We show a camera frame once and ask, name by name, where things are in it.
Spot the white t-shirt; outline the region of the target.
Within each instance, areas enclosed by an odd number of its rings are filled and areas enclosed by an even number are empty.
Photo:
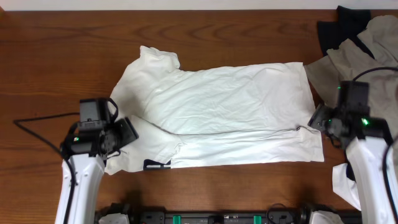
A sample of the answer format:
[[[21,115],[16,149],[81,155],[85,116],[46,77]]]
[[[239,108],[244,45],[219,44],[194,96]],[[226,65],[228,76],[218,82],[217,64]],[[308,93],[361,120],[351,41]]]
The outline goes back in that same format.
[[[300,62],[190,72],[177,54],[143,46],[111,98],[139,137],[107,162],[108,174],[142,171],[145,160],[173,169],[324,160]]]

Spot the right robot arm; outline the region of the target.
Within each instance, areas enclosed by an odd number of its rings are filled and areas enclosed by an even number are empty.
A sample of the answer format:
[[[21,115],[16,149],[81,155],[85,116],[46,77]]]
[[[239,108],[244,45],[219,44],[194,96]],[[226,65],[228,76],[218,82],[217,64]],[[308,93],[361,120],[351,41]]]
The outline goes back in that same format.
[[[397,181],[390,150],[394,144],[381,118],[318,105],[308,125],[344,150],[358,188],[363,223],[397,223]]]

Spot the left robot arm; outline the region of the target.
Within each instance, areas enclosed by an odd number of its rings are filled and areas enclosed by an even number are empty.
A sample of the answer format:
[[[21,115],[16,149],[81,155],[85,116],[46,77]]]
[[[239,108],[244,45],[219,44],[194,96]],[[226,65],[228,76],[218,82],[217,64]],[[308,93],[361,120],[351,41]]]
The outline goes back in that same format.
[[[121,155],[121,148],[139,138],[128,118],[80,131],[73,123],[60,145],[62,191],[56,223],[94,223],[95,206],[107,160]]]

